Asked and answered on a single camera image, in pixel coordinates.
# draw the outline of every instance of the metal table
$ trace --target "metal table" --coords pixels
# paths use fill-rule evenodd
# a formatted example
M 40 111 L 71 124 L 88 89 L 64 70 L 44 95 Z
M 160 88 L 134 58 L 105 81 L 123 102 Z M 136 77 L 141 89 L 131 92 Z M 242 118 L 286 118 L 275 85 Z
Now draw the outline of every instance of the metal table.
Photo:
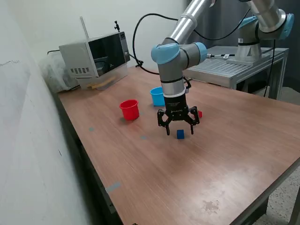
M 235 46 L 215 46 L 208 49 L 208 53 L 213 55 L 235 54 L 237 49 L 238 47 Z M 278 99 L 280 97 L 288 52 L 288 48 L 275 49 L 269 98 Z M 236 89 L 238 83 L 271 66 L 273 51 L 269 51 L 267 54 L 270 54 L 271 58 L 257 66 L 230 64 L 226 63 L 226 59 L 207 59 L 203 63 L 185 70 L 184 75 L 195 80 Z

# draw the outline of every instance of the plastic bag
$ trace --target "plastic bag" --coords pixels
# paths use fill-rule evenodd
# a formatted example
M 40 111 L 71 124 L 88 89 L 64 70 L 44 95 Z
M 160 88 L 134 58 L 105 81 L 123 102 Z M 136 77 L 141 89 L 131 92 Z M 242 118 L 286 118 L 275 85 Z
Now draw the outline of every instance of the plastic bag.
M 75 78 L 70 77 L 60 52 L 50 52 L 39 66 L 46 84 L 53 92 L 70 90 L 79 85 Z

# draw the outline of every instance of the white wall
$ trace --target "white wall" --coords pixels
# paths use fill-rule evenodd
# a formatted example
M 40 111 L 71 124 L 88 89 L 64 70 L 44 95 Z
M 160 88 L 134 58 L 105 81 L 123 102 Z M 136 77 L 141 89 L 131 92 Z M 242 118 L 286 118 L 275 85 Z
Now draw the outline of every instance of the white wall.
M 4 0 L 0 21 L 0 224 L 91 224 L 55 103 Z
M 115 32 L 117 20 L 125 31 L 132 53 L 132 36 L 136 23 L 144 14 L 161 13 L 178 18 L 186 0 L 9 0 L 21 30 L 39 61 L 46 52 L 59 45 L 85 37 L 79 16 L 83 16 L 90 37 Z M 150 57 L 154 45 L 172 31 L 174 21 L 148 17 L 136 37 L 136 54 L 148 68 L 157 68 Z

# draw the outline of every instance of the red block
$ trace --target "red block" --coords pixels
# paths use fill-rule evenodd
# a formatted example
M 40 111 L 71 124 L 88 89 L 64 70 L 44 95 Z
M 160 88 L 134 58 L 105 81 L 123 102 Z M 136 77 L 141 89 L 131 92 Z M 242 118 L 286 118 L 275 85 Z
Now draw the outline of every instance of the red block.
M 202 118 L 202 112 L 201 111 L 198 111 L 198 115 L 199 115 L 199 118 L 201 119 Z

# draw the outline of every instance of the table leg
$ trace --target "table leg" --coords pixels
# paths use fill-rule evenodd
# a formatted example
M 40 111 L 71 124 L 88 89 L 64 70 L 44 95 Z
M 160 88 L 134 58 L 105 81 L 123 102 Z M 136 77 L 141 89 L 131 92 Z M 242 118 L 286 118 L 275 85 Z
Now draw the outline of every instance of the table leg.
M 289 225 L 300 225 L 300 189 L 298 190 Z
M 270 78 L 269 98 L 279 99 L 285 76 L 286 58 L 273 65 L 272 74 Z
M 267 198 L 241 225 L 252 225 L 263 214 L 267 213 L 269 198 Z

